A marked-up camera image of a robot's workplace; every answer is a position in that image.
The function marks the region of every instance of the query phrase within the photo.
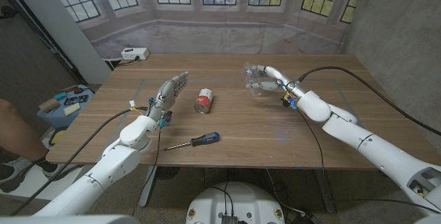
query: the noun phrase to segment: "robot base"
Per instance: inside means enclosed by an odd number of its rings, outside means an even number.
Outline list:
[[[214,185],[221,190],[226,183]],[[259,187],[243,182],[228,182],[227,193],[233,201],[233,212],[237,218],[226,218],[224,192],[212,187],[200,193],[187,211],[187,224],[208,223],[271,223],[283,224],[282,208],[273,196]],[[232,215],[232,203],[227,198],[227,215]]]

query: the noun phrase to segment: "window backdrop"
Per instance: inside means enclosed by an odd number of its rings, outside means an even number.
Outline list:
[[[333,54],[358,0],[60,0],[103,58],[151,53]]]

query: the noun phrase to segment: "blue screwdriver handle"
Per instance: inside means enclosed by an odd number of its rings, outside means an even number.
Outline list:
[[[193,146],[197,145],[208,145],[219,140],[219,133],[212,132],[211,134],[204,134],[201,137],[191,139],[190,144]]]

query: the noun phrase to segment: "power strip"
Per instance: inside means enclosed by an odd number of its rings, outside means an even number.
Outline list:
[[[147,48],[124,48],[121,52],[123,59],[134,60],[136,56],[139,56],[140,60],[145,60],[149,56],[149,50]]]

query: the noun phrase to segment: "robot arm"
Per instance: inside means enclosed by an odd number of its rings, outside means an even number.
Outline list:
[[[253,70],[276,81],[289,96],[297,99],[297,108],[311,120],[325,122],[323,130],[350,145],[379,170],[390,177],[416,204],[441,212],[441,167],[414,158],[374,133],[356,125],[357,118],[346,110],[323,101],[300,82],[269,66],[255,65]],[[422,188],[418,194],[414,187]],[[435,214],[421,209],[423,214]]]
[[[80,179],[48,203],[35,216],[73,216],[86,213],[111,184],[136,168],[153,134],[163,121],[179,92],[185,87],[188,72],[165,82],[145,115],[121,130],[120,137],[103,152],[101,160]]]

